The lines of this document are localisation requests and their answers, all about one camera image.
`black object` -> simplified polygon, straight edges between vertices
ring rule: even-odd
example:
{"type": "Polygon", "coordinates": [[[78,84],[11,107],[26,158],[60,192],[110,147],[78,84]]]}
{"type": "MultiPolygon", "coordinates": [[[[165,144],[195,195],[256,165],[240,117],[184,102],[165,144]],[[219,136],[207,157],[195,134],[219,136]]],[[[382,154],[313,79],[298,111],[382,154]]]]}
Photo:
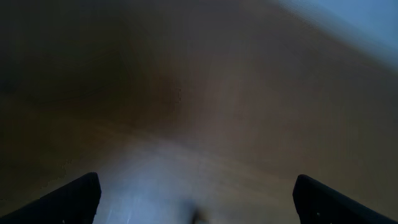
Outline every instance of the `black object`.
{"type": "Polygon", "coordinates": [[[307,175],[299,175],[293,199],[301,224],[397,224],[307,175]]]}
{"type": "Polygon", "coordinates": [[[100,198],[100,180],[91,172],[1,217],[0,223],[91,224],[100,198]]]}

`brown surface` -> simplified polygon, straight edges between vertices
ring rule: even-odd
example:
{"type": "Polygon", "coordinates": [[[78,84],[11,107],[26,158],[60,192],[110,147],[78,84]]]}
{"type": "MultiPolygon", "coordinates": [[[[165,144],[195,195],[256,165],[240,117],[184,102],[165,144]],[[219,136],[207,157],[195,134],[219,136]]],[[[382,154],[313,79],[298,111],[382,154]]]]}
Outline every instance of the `brown surface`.
{"type": "Polygon", "coordinates": [[[97,224],[298,223],[307,174],[398,220],[393,72],[256,1],[39,3],[7,14],[0,214],[95,171],[97,224]]]}

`wooden floor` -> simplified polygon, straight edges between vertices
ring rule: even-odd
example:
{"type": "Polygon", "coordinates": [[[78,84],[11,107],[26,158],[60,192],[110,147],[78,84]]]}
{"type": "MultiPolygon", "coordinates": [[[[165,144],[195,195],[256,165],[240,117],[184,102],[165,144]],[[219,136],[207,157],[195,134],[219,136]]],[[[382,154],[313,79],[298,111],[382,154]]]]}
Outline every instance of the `wooden floor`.
{"type": "Polygon", "coordinates": [[[398,220],[398,76],[262,1],[13,1],[0,215],[97,172],[95,224],[299,223],[307,174],[398,220]]]}

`small black object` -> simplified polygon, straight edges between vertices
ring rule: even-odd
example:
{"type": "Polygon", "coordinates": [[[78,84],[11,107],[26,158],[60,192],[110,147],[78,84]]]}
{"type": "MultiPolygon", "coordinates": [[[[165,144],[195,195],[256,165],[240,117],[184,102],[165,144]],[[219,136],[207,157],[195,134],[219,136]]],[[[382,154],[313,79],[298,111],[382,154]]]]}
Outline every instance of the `small black object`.
{"type": "Polygon", "coordinates": [[[91,224],[100,198],[100,180],[91,172],[1,217],[0,223],[91,224]]]}
{"type": "Polygon", "coordinates": [[[301,224],[398,224],[307,175],[299,175],[293,199],[301,224]]]}

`blurry brown surface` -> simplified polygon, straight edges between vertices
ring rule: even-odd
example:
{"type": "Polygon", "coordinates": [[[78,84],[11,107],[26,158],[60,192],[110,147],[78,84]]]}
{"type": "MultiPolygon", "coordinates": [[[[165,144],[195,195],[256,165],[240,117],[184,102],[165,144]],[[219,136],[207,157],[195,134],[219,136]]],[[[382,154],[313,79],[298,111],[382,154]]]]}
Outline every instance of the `blurry brown surface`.
{"type": "Polygon", "coordinates": [[[307,174],[398,220],[398,76],[260,1],[13,1],[0,215],[87,172],[95,223],[299,223],[307,174]]]}

